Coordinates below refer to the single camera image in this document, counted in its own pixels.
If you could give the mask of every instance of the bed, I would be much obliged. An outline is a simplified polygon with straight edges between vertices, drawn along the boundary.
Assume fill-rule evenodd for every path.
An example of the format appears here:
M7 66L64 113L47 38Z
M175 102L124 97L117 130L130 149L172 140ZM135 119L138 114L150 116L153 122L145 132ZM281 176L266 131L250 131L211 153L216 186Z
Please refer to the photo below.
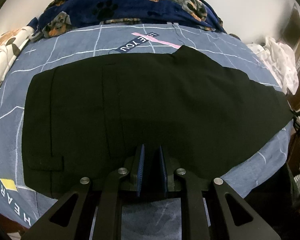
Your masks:
M111 24L77 28L57 37L31 41L21 51L0 86L0 213L29 228L56 202L28 188L23 179L23 110L28 86L35 74L104 54L171 54L181 45L194 48L223 67L239 69L251 80L281 91L257 56L239 39L223 32L170 22ZM292 122L289 122L255 155L233 167L222 178L241 197L246 197L285 163L291 129ZM124 206L122 239L163 237L181 239L179 199Z

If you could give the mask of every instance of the white wall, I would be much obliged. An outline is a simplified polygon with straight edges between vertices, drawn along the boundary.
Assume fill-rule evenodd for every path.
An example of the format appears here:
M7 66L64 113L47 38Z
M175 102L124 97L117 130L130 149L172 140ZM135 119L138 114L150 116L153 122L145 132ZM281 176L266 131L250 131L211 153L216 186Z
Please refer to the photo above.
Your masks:
M0 34L25 26L53 0L7 0L0 10ZM266 35L279 38L295 0L205 0L224 22L228 33L243 42L261 42Z

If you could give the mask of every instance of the paw print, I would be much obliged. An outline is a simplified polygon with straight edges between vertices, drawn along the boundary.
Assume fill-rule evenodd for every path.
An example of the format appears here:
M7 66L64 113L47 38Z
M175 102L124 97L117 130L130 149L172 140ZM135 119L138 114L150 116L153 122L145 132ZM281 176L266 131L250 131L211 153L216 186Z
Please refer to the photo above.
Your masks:
M112 0L108 0L106 1L106 4L104 2L98 3L92 10L92 14L97 15L99 21L110 20L117 8L117 4L112 4Z

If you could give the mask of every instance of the black metal bracket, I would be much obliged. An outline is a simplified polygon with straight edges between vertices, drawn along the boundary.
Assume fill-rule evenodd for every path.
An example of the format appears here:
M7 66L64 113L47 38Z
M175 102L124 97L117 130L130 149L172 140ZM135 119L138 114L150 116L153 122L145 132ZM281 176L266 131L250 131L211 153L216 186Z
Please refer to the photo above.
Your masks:
M190 170L181 168L178 160L170 158L165 146L158 151L162 199L181 199L182 240L280 240L223 179L210 182L198 178ZM92 192L89 178L82 178L80 184L59 199L21 239L88 240L98 206L92 239L121 240L122 205L141 198L144 155L145 148L141 145L124 167L109 173L101 195Z

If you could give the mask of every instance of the black fabric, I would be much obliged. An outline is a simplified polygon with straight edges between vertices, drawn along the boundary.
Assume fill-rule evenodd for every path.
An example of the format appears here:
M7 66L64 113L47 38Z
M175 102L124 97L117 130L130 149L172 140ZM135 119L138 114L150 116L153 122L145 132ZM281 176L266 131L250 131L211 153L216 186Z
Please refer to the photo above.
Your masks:
M142 143L167 145L182 168L212 179L250 158L291 119L282 92L186 46L173 54L91 57L33 77L24 180L58 198L81 177L105 178ZM62 171L28 164L61 156Z

